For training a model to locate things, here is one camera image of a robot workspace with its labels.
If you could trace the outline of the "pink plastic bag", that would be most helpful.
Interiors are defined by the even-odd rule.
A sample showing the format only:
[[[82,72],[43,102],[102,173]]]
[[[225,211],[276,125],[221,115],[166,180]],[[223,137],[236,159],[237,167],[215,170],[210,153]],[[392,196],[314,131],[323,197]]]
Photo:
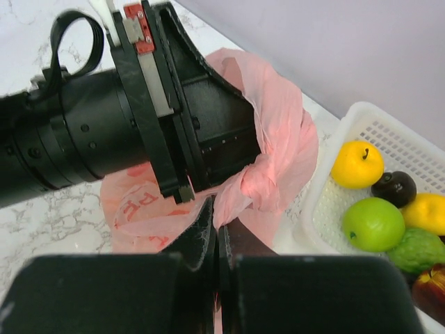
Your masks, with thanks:
[[[216,198],[216,229],[240,221],[271,246],[284,210],[314,174],[318,135],[301,90],[246,51],[222,48],[206,60],[253,105],[260,155],[222,185],[182,205],[162,197],[150,163],[106,176],[100,200],[116,253],[162,251],[191,226],[210,195]]]

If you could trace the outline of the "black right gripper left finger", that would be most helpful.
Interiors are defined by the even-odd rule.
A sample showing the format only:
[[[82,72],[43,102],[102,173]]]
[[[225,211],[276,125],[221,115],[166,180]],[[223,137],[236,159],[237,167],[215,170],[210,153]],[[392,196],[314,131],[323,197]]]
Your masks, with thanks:
[[[15,276],[2,333],[212,333],[213,199],[157,254],[43,255]]]

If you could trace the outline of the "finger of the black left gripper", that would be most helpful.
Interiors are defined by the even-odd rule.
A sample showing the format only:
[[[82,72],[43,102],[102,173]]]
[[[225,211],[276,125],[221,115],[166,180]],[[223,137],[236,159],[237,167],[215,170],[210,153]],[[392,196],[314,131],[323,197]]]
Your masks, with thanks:
[[[154,13],[190,148],[186,172],[195,191],[210,189],[259,155],[253,107],[204,59],[171,3],[156,5]]]

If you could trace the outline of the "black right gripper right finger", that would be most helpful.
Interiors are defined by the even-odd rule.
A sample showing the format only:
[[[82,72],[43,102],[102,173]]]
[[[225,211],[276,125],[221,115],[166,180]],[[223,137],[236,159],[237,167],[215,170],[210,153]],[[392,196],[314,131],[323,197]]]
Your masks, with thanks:
[[[278,255],[239,220],[218,231],[224,333],[422,333],[401,273],[373,256]]]

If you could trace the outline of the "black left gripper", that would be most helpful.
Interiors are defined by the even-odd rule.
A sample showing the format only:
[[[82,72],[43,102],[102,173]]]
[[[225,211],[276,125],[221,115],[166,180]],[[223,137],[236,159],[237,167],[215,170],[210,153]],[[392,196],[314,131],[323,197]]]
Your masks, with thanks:
[[[161,193],[186,202],[209,186],[198,132],[204,105],[182,75],[208,67],[171,3],[79,10],[51,27],[51,62],[33,90],[1,98],[1,206],[149,161]]]

